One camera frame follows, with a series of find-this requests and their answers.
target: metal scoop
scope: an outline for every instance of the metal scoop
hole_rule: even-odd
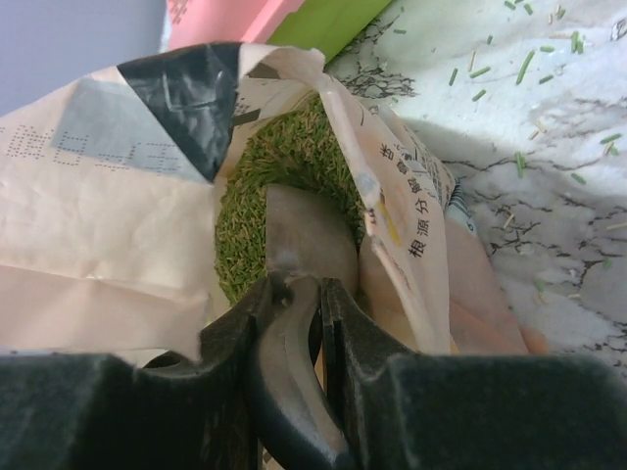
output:
[[[278,302],[269,324],[260,328],[246,374],[244,391],[255,429],[284,468],[356,469],[313,367],[321,332],[315,318],[319,281],[338,279],[352,295],[358,288],[353,236],[342,215],[324,199],[270,185],[265,266]]]

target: pink container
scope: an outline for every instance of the pink container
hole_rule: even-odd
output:
[[[169,49],[216,41],[266,42],[305,0],[168,0]]]

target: white marble countertop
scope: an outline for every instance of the white marble countertop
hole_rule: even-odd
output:
[[[391,106],[461,179],[521,322],[556,350],[592,352],[627,377],[627,226],[607,230],[627,222],[627,3],[564,0],[561,20],[555,1],[528,3],[533,15],[524,3],[512,11],[501,1],[397,0],[329,72]],[[583,54],[571,52],[575,30]],[[491,68],[474,79],[473,51],[475,71]],[[615,133],[624,135],[618,153],[604,155],[600,141]]]

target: bag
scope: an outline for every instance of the bag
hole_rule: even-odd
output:
[[[0,347],[198,357],[198,332],[226,311],[213,270],[225,178],[247,139],[314,91],[418,348],[449,353],[454,179],[323,65],[317,51],[201,45],[92,73],[2,117]]]

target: green container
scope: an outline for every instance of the green container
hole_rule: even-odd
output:
[[[392,0],[307,0],[268,40],[277,46],[319,49],[328,63]]]

